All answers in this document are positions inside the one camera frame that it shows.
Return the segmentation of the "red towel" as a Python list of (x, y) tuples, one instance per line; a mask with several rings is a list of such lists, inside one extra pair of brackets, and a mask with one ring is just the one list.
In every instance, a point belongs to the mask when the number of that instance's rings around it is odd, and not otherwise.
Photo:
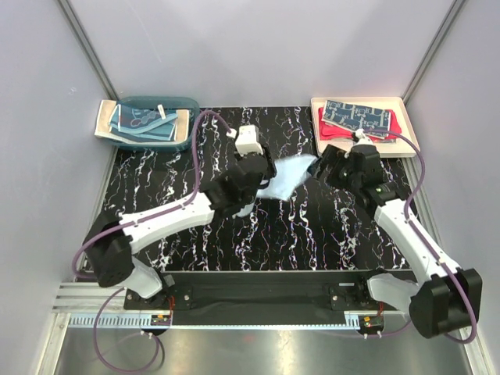
[[(387, 111), (391, 114), (390, 131), (400, 134), (402, 132), (402, 128), (399, 125), (395, 112), (391, 109), (388, 109)], [(327, 123), (323, 120), (323, 107), (318, 108), (318, 117), (319, 117), (319, 129), (320, 129), (321, 140), (332, 140), (337, 138), (351, 137), (350, 131), (341, 128), (337, 125)]]

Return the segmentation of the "blue beige patterned towel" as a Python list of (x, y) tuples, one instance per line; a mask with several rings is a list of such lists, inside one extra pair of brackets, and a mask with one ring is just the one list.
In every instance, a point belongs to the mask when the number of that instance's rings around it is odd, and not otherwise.
[(391, 127), (391, 113), (385, 109), (333, 100), (326, 101), (322, 120), (351, 132), (363, 130), (365, 134), (379, 139), (386, 138)]

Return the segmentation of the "light blue towel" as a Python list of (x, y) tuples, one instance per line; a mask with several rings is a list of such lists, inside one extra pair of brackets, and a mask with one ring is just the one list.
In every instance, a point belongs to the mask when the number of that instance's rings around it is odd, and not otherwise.
[(247, 216), (253, 210), (257, 198), (287, 201), (294, 191), (311, 177), (308, 169), (317, 159), (316, 156), (310, 154), (293, 155), (278, 159), (275, 162), (276, 176), (270, 179), (265, 188), (259, 188), (256, 197), (236, 213), (234, 217)]

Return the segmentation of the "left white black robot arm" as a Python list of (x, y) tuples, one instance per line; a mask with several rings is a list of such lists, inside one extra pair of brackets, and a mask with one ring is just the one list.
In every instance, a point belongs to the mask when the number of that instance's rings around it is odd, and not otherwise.
[(151, 309), (161, 309), (170, 299), (170, 286), (160, 272), (136, 259), (136, 253), (183, 230), (247, 215), (258, 191), (267, 188), (276, 174), (268, 152), (252, 152), (239, 156), (200, 191), (175, 202), (121, 217), (99, 215), (84, 240), (98, 286), (126, 288)]

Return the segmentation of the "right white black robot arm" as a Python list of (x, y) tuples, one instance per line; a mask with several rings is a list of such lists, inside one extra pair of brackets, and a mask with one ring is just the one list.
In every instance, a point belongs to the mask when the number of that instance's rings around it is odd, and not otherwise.
[(350, 192), (394, 242), (416, 278), (411, 283), (378, 271), (355, 289), (362, 309), (381, 302), (409, 315), (421, 336), (448, 335), (466, 327), (477, 334), (482, 279), (475, 269), (463, 269), (425, 231), (398, 186), (384, 178), (380, 154), (374, 145), (357, 144), (346, 152), (325, 148), (315, 164), (316, 176), (324, 175), (333, 188)]

